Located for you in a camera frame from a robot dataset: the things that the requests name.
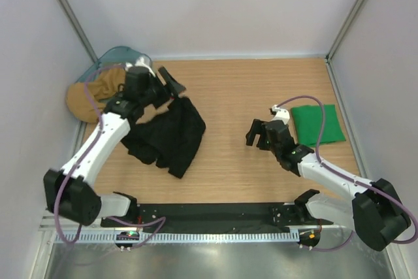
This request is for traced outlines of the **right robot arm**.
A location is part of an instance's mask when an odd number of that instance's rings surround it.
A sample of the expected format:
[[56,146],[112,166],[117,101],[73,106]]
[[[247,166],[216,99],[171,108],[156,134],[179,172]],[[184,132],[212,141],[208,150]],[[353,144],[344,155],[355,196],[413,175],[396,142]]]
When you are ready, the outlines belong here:
[[318,191],[306,194],[294,208],[300,223],[321,219],[347,227],[378,252],[411,226],[411,216],[390,182],[373,182],[318,160],[313,149],[294,141],[283,121],[254,119],[246,134],[246,145],[253,144],[271,151],[283,169],[338,195],[332,198]]

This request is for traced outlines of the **black tank top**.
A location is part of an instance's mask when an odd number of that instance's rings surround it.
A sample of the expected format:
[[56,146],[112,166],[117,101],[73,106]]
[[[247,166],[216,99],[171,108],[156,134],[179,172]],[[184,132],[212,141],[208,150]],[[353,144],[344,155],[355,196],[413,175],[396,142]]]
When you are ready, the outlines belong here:
[[206,124],[190,98],[175,98],[166,112],[133,126],[121,143],[146,165],[181,179],[195,158]]

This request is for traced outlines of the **green tank top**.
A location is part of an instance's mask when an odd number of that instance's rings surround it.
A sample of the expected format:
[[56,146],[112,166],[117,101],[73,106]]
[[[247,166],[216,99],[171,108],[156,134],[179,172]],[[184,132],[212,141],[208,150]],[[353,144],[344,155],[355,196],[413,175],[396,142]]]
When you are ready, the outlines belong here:
[[[346,141],[340,126],[335,105],[324,105],[325,126],[320,144]],[[323,115],[320,106],[305,105],[291,109],[293,122],[300,144],[314,147],[321,130]]]

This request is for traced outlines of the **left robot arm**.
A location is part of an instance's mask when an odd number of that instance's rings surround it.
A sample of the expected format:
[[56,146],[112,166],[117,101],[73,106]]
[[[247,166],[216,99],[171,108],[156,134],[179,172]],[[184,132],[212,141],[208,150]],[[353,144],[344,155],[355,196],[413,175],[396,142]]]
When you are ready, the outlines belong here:
[[93,189],[97,176],[116,145],[151,105],[159,108],[186,90],[164,68],[154,72],[144,63],[127,64],[121,91],[99,113],[99,123],[79,151],[59,170],[44,175],[47,209],[56,220],[67,218],[83,226],[98,218],[116,217],[126,227],[137,222],[132,196],[117,192],[100,196]]

